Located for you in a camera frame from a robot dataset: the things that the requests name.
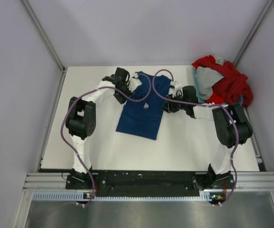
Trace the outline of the blue t shirt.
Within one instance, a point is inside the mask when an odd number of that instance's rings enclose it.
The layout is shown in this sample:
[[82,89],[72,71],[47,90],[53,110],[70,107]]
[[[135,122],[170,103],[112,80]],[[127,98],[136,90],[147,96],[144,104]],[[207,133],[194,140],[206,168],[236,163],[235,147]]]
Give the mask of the blue t shirt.
[[162,107],[165,104],[165,100],[160,96],[168,95],[171,79],[164,75],[154,77],[144,72],[137,74],[142,85],[134,91],[131,98],[134,100],[145,98],[145,100],[126,101],[116,132],[156,140],[163,115]]

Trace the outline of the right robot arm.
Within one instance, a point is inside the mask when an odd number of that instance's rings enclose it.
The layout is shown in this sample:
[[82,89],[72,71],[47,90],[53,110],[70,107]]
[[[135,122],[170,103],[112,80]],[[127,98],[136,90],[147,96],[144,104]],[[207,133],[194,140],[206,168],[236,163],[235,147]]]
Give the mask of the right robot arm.
[[194,181],[196,188],[218,188],[229,181],[236,181],[236,176],[231,175],[231,171],[235,170],[235,151],[238,145],[246,143],[253,135],[252,127],[240,104],[201,104],[194,86],[177,86],[172,83],[162,110],[167,113],[183,110],[193,119],[214,123],[219,146],[206,174]]

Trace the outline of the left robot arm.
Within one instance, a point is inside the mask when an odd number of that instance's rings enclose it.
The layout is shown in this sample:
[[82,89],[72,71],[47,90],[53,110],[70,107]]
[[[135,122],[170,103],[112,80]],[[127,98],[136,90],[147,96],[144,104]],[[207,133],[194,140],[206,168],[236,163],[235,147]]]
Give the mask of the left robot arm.
[[96,128],[96,108],[112,96],[124,104],[140,85],[138,75],[131,77],[128,71],[118,67],[114,74],[104,77],[94,90],[80,98],[70,99],[66,119],[61,126],[68,129],[74,149],[74,164],[67,177],[66,189],[84,190],[95,186],[90,172],[92,163],[87,138]]

